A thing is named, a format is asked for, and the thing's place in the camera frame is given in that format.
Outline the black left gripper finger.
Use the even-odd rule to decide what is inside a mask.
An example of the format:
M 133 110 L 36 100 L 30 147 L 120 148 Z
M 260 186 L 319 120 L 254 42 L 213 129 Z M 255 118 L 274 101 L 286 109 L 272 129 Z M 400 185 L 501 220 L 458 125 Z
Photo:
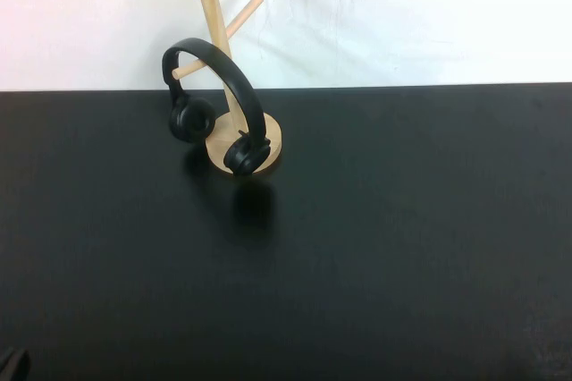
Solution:
M 8 348 L 1 355 L 0 381 L 26 381 L 30 371 L 30 357 L 26 349 Z

